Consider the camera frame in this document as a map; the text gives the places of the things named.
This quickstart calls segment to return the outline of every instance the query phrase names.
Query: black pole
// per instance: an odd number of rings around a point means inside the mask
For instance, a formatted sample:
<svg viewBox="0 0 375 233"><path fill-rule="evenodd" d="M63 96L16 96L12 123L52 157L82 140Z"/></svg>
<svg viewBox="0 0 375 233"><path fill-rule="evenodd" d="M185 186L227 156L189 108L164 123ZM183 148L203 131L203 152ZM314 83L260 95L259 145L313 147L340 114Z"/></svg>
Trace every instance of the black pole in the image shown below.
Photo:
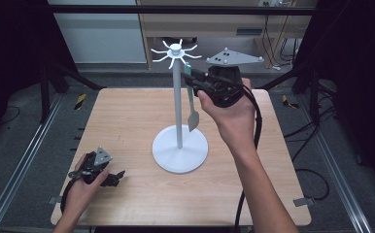
<svg viewBox="0 0 375 233"><path fill-rule="evenodd" d="M40 69L40 90L42 94L42 119L40 120L41 123L45 122L46 118L51 112L51 101L49 97L49 82L48 82L48 77L46 75L46 72L47 72L46 65L43 65L42 69Z"/></svg>
<svg viewBox="0 0 375 233"><path fill-rule="evenodd" d="M335 13L333 9L288 7L220 6L111 6L111 5L26 5L27 10L69 14L187 14L187 15L261 15L313 16Z"/></svg>

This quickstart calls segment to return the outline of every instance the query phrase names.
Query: vertical pole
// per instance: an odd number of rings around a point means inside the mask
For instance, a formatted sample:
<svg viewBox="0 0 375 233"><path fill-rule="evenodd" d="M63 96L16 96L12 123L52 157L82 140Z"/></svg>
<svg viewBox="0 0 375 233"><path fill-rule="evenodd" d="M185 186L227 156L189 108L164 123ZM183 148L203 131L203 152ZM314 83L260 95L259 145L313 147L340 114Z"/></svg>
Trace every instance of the vertical pole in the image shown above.
<svg viewBox="0 0 375 233"><path fill-rule="evenodd" d="M183 147L182 144L182 100L181 100L181 63L175 59L173 64L173 92L175 95L175 116L176 116L176 139L178 149Z"/></svg>
<svg viewBox="0 0 375 233"><path fill-rule="evenodd" d="M40 90L42 93L42 119L40 120L41 123L44 123L46 121L46 118L51 112L49 81L46 72L46 65L43 65L43 68L40 70Z"/></svg>

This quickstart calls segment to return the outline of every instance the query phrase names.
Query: metal rail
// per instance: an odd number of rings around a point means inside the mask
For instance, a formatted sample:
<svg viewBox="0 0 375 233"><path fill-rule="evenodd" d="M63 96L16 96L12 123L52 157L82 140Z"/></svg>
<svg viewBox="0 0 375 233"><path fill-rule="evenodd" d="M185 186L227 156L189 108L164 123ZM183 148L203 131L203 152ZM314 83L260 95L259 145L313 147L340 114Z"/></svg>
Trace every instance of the metal rail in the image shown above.
<svg viewBox="0 0 375 233"><path fill-rule="evenodd" d="M12 177L9 179L5 189L0 195L0 222L3 219L4 214L8 210L13 198L15 197L17 190L20 187L21 182L23 181L23 178L27 170L29 169L31 162L34 159L39 146L42 144L42 141L46 136L51 126L51 123L53 122L54 116L56 115L57 110L59 109L62 99L62 94L56 94L52 103L52 110L48 119L44 123L39 125L39 128L37 129L33 139L30 141L30 144L24 152L23 157L21 158L15 171L13 172Z"/></svg>
<svg viewBox="0 0 375 233"><path fill-rule="evenodd" d="M301 104L305 116L308 120L310 120L310 115L308 113L308 104L301 97L297 97L297 99ZM366 216L363 213L358 200L352 192L348 182L346 181L345 176L343 175L337 162L333 158L332 151L327 145L324 139L324 135L321 133L321 130L318 132L316 140L318 147L322 151L321 155L323 156L324 164L335 184L335 188L341 198L342 203L345 206L349 218L351 219L352 225L356 229L357 233L371 233L372 229L366 219Z"/></svg>

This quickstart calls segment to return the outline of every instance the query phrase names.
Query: hand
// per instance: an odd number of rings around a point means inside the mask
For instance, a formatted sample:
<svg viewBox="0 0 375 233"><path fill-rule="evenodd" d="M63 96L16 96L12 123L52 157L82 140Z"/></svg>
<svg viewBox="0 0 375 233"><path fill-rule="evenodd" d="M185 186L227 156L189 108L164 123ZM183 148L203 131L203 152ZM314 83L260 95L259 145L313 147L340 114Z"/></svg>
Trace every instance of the hand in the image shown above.
<svg viewBox="0 0 375 233"><path fill-rule="evenodd" d="M76 164L76 171L80 169L84 159L85 154L82 155L81 159ZM67 195L63 216L53 229L53 232L73 232L73 229L75 228L82 213L94 198L100 184L106 180L108 175L109 171L104 170L91 184L85 183L83 179L78 179L73 183Z"/></svg>
<svg viewBox="0 0 375 233"><path fill-rule="evenodd" d="M251 88L249 79L242 79L242 82ZM255 107L246 96L230 107L219 108L204 91L199 90L197 94L202 109L215 121L230 150L238 151L254 144Z"/></svg>
<svg viewBox="0 0 375 233"><path fill-rule="evenodd" d="M81 159L76 164L76 171L80 169L84 159L85 154L82 155ZM67 195L64 213L74 213L75 215L80 216L85 211L90 201L93 199L100 184L102 184L106 180L108 175L109 171L104 170L91 184L85 183L83 179L78 179L77 181L75 181L72 188L69 190L69 194Z"/></svg>

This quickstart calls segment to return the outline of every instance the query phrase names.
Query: dark floor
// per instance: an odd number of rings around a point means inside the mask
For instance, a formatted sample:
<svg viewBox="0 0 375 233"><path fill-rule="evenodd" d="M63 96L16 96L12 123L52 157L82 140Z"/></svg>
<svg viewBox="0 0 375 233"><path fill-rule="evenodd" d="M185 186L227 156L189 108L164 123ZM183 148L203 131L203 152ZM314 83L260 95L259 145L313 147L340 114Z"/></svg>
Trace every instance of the dark floor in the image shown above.
<svg viewBox="0 0 375 233"><path fill-rule="evenodd" d="M258 54L252 39L226 39L215 44L211 43L210 39L201 40L200 38L196 54L200 52L217 53L220 51L218 45L221 45L222 48L235 48L238 51L241 48L251 47L254 48L254 51L241 52ZM171 87L170 72L168 75L166 74L170 61L165 60L162 63L155 63L150 71L140 70L140 67L135 69L133 65L123 65L123 70L126 72L102 73L100 70L91 69L84 69L82 72L90 80L106 86ZM266 70L261 64L246 65L243 69L241 67L243 73L249 74L253 86L267 83L288 69L289 67L284 67L281 71ZM58 195L62 187L75 154L75 148L79 144L78 138L82 136L83 128L85 128L98 93L97 90L90 90L72 79L68 78L67 81L70 84L68 93L51 93L53 99L62 96L60 107L43 142L38 147L35 157L29 164L16 195L11 198L12 202L0 222L0 232L51 232L50 217L53 206L47 203L48 198ZM294 79L288 80L269 91L284 135L310 121L306 114L308 93L293 95L290 91L293 82ZM0 195L40 126L41 98L39 93L40 87L37 84L15 93L9 101L8 111L3 116L3 121L8 122L0 125ZM86 99L80 110L74 110L76 101L82 93L86 94ZM291 104L298 104L300 108L284 106L283 95L288 97ZM321 101L321 105L320 111L324 112L332 107L332 102L329 98L325 98ZM290 156L296 154L312 130L313 128L309 128L287 138ZM370 231L357 229L353 224L349 211L347 211L350 207L344 202L342 194L337 189L338 181L331 176L324 161L324 150L318 143L320 137L324 138L332 157L342 171L350 190L354 193L371 228ZM330 111L322 117L320 132L297 156L294 166L296 169L311 169L321 174L329 185L329 193L325 199L318 200L315 205L309 207L312 223L300 227L301 232L375 232L375 174L370 167L357 164L355 152L344 128L338 121L337 113ZM297 174L306 195L321 197L326 193L325 182L317 175L303 171ZM78 228L78 231L85 232L86 228Z"/></svg>

